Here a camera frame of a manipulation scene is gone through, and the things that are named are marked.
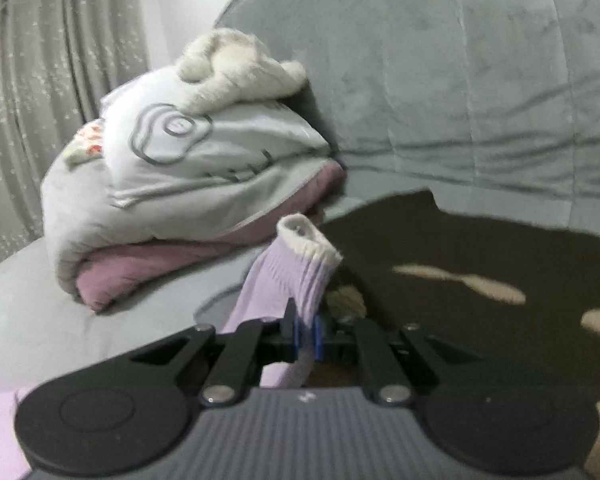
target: gray curtain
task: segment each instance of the gray curtain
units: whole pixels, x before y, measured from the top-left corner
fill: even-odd
[[[40,182],[100,98],[147,70],[138,0],[0,0],[0,261],[42,236]]]

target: folded blanket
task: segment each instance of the folded blanket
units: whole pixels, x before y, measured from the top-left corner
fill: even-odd
[[[186,85],[167,67],[116,89],[102,101],[104,158],[69,171],[59,157],[49,169],[45,240],[68,293],[77,294],[78,266],[94,250],[218,240],[267,215],[331,163],[327,142],[273,102],[181,115],[168,103]]]
[[[153,241],[95,250],[88,254],[78,270],[76,285],[80,296],[92,310],[99,312],[147,280],[227,254],[239,246],[263,242],[274,235],[279,218],[307,212],[343,177],[343,169],[331,161],[282,204],[217,240]]]
[[[115,207],[102,159],[68,170],[56,160],[42,184],[45,241],[60,287],[78,294],[75,279],[88,254],[151,240],[216,240],[266,215],[295,195],[328,158],[273,165],[246,182],[207,187]]]

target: brown rug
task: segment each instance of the brown rug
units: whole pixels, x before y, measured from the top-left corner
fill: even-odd
[[[321,226],[385,329],[418,322],[600,400],[600,238],[441,212],[429,191]],[[600,478],[600,442],[587,469]]]

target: gray sofa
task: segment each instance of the gray sofa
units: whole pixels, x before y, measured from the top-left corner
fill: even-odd
[[[600,0],[233,0],[218,24],[307,67],[289,104],[349,171],[330,215],[429,188],[452,212],[600,234]],[[257,251],[95,317],[33,243],[0,264],[0,388],[190,325]]]

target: pink cloth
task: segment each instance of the pink cloth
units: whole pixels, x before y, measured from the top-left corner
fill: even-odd
[[[31,388],[21,388],[0,393],[0,480],[18,480],[30,471],[13,431],[18,403],[30,391]]]
[[[218,240],[184,242],[156,240],[144,244],[111,246],[93,251],[80,265],[76,286],[85,304],[99,312],[141,283],[191,264],[227,254],[239,246],[263,242],[274,235],[283,216],[305,213],[344,177],[332,161],[295,195],[266,215]]]

